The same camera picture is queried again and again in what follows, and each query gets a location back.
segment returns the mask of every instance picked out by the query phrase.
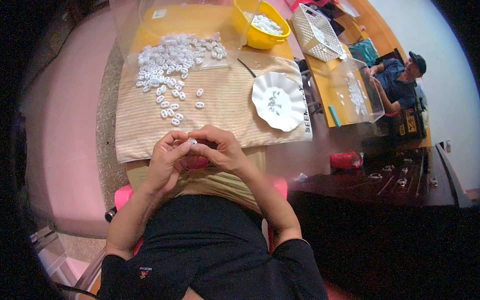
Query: clear plastic box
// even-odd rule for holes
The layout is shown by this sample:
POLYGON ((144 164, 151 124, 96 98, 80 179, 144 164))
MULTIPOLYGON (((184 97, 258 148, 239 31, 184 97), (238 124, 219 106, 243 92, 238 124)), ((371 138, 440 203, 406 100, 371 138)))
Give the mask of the clear plastic box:
POLYGON ((331 79, 349 123, 374 123, 385 114, 380 94, 370 86, 365 68, 365 62, 346 57, 333 70, 329 71, 326 65, 322 70, 331 79))
POLYGON ((201 66, 227 67, 235 61, 240 48, 246 42, 247 31, 261 0, 109 0, 117 30, 117 42, 123 58, 128 63, 132 77, 139 71, 138 55, 147 45, 158 45, 160 38, 168 34, 196 34, 211 37, 219 32, 226 48, 226 59, 216 60, 209 53, 201 66), (252 18, 243 24, 235 24, 235 14, 251 12, 252 18))

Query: black shirt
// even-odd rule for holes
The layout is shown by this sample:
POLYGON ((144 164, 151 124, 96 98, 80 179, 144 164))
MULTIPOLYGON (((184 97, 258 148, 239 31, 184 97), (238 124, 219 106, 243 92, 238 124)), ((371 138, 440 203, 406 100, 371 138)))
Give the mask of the black shirt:
POLYGON ((313 251, 287 240, 270 255, 261 218, 215 196, 181 196, 148 222, 132 259, 107 255, 103 299, 328 299, 313 251))
POLYGON ((397 78, 405 71, 403 64, 397 59, 384 60, 384 71, 375 74, 390 103, 398 101, 403 110, 412 108, 417 99, 415 84, 400 81, 397 78))

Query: black cap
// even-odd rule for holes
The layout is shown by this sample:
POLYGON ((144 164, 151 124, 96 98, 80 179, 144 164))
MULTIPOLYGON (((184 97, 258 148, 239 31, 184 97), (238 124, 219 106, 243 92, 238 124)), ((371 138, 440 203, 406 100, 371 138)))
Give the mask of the black cap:
POLYGON ((424 75, 425 72, 427 71, 427 63, 425 62, 423 57, 413 53, 412 51, 410 51, 408 54, 412 58, 412 61, 418 66, 420 73, 424 75))

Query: beige towel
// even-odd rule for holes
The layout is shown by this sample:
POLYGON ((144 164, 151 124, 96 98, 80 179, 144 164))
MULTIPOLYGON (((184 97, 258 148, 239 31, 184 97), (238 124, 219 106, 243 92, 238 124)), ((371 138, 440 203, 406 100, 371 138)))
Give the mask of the beige towel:
MULTIPOLYGON (((239 57, 257 76, 268 72, 285 73, 302 89, 301 75, 295 62, 260 53, 241 52, 239 57)), ((231 68, 192 71, 184 80, 187 98, 180 101, 167 88, 166 101, 178 103, 176 111, 184 116, 180 126, 170 123, 171 118, 160 116, 162 108, 156 103, 156 89, 143 93, 135 86, 126 65, 120 79, 115 128, 117 158, 120 163, 149 159, 155 143, 170 131, 191 132, 206 124, 231 131, 242 148, 312 140, 312 128, 305 96, 304 122, 290 132, 271 128, 257 115, 252 103, 253 76, 238 61, 231 68), (201 98, 196 96, 199 88, 204 89, 201 98), (195 103, 205 103, 203 109, 195 103)))

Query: green bag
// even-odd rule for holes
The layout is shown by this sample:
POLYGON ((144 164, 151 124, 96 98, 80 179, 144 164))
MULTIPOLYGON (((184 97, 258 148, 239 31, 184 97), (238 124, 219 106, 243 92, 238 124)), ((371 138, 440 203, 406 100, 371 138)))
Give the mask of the green bag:
POLYGON ((348 49, 352 53, 353 58, 365 62, 369 67, 375 65, 375 60, 378 58, 378 52, 377 49, 375 49, 372 40, 366 39, 348 49))

